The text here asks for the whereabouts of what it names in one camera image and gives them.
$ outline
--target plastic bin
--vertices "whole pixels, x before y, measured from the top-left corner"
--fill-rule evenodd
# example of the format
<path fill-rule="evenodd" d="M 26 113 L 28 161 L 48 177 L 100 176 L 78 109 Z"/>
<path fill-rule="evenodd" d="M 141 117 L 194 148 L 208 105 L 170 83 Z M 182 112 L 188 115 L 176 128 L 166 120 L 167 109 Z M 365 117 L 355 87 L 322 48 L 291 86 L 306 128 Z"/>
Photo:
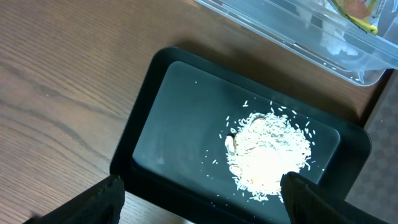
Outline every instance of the plastic bin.
<path fill-rule="evenodd" d="M 398 0 L 387 0 L 377 35 L 312 0 L 196 1 L 355 85 L 398 69 Z"/>

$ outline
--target gray mat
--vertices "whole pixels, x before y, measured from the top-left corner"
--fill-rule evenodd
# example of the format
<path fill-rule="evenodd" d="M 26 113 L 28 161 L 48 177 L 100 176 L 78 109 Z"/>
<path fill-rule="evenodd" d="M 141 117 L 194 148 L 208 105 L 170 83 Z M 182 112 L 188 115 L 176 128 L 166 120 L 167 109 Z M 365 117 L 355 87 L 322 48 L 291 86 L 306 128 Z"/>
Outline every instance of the gray mat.
<path fill-rule="evenodd" d="M 398 223 L 398 71 L 394 71 L 365 130 L 372 153 L 346 201 L 389 223 Z"/>

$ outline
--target wood grain surface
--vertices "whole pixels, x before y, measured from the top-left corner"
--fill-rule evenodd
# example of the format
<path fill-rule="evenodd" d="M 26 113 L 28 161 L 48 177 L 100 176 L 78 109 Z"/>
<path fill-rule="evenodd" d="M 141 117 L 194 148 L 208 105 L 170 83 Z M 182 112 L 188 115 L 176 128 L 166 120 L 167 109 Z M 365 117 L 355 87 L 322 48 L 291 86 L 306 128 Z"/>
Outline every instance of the wood grain surface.
<path fill-rule="evenodd" d="M 176 45 L 344 119 L 360 88 L 192 0 L 0 0 L 0 223 L 108 175 L 152 56 Z M 181 223 L 127 194 L 121 223 Z"/>

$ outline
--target black tray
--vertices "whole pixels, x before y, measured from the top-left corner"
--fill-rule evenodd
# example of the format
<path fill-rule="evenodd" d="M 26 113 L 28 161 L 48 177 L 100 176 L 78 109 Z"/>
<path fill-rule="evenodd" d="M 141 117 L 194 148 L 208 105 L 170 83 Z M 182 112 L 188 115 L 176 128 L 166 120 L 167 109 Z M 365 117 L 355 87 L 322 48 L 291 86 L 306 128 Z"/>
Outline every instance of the black tray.
<path fill-rule="evenodd" d="M 270 112 L 270 100 L 276 115 L 316 130 L 311 169 L 300 174 L 344 199 L 371 150 L 362 128 L 175 47 L 152 59 L 111 174 L 128 192 L 195 223 L 288 223 L 277 196 L 257 202 L 237 191 L 226 163 L 224 138 L 234 121 Z"/>

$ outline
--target white rice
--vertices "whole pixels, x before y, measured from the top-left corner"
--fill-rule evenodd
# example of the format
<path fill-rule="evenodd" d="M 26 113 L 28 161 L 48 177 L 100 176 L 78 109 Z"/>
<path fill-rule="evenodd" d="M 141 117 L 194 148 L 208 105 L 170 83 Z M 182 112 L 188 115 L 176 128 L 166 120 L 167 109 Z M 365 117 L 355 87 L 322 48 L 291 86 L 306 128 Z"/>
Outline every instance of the white rice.
<path fill-rule="evenodd" d="M 274 113 L 254 113 L 240 125 L 234 154 L 227 153 L 228 164 L 241 170 L 234 177 L 237 189 L 247 190 L 250 199 L 260 202 L 268 195 L 280 195 L 281 177 L 309 166 L 311 142 L 299 127 L 293 128 L 287 118 Z"/>

